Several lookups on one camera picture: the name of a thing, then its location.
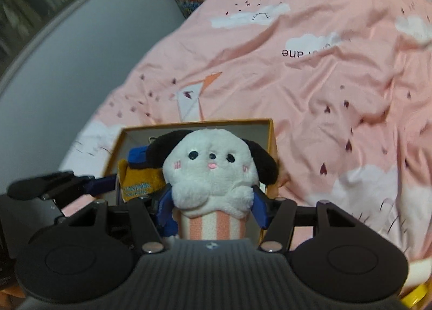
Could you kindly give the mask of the orange bear plush blue outfit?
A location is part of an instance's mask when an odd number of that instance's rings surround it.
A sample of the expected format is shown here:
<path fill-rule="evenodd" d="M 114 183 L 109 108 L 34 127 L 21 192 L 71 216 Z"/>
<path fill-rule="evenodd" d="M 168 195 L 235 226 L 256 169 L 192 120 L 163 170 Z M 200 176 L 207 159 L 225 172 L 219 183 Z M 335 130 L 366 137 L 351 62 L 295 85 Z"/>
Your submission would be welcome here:
<path fill-rule="evenodd" d="M 161 168 L 151 168 L 146 160 L 148 146 L 132 148 L 127 159 L 117 163 L 116 191 L 126 203 L 136 197 L 148 196 L 166 185 Z"/>

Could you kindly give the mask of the white dog plush striped cup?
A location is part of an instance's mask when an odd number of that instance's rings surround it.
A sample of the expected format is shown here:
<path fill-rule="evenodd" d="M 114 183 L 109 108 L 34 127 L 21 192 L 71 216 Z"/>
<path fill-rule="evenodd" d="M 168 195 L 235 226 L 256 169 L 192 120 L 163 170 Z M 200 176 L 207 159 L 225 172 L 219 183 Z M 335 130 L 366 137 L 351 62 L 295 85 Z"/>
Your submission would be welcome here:
<path fill-rule="evenodd" d="M 225 129 L 164 134 L 147 148 L 146 162 L 162 170 L 171 194 L 158 223 L 168 239 L 243 239 L 254 189 L 278 180 L 277 162 L 264 148 Z"/>

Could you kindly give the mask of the yellow round tape measure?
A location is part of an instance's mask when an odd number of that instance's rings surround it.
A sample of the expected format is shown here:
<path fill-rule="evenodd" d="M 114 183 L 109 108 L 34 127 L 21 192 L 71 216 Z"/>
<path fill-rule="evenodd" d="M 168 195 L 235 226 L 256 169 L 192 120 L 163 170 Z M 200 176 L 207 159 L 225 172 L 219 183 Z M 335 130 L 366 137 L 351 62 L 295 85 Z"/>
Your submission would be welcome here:
<path fill-rule="evenodd" d="M 403 296 L 400 301 L 407 309 L 424 309 L 431 297 L 431 288 L 421 284 Z"/>

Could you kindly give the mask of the orange cardboard storage box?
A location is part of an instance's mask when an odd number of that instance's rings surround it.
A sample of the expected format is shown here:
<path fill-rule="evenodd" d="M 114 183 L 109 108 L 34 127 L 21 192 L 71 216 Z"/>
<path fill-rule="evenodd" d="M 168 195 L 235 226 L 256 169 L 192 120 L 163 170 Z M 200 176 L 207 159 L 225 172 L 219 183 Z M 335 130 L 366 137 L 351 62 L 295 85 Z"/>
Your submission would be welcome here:
<path fill-rule="evenodd" d="M 274 158 L 274 135 L 273 125 L 270 120 L 259 121 L 225 121 L 215 123 L 186 123 L 186 124 L 170 124 L 163 126 L 136 127 L 125 128 L 114 146 L 111 157 L 108 160 L 104 174 L 106 176 L 111 173 L 117 177 L 117 163 L 122 159 L 127 159 L 128 153 L 132 148 L 150 146 L 158 137 L 178 130 L 199 130 L 199 129 L 225 129 L 232 134 L 258 143 Z M 274 188 L 271 186 L 260 185 L 259 188 L 266 196 L 268 191 Z M 257 242 L 262 237 L 262 229 L 258 226 L 250 212 L 248 220 L 245 224 L 245 237 L 253 242 Z"/>

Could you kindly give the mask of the pink cloud print duvet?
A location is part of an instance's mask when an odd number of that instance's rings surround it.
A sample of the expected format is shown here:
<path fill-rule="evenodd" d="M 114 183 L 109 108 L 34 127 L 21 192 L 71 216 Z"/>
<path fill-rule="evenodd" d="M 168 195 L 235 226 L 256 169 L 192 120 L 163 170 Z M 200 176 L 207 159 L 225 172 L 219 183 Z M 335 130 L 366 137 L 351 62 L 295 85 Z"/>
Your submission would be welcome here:
<path fill-rule="evenodd" d="M 431 256 L 431 0 L 206 0 L 61 167 L 100 176 L 124 127 L 250 118 L 274 123 L 280 194 Z"/>

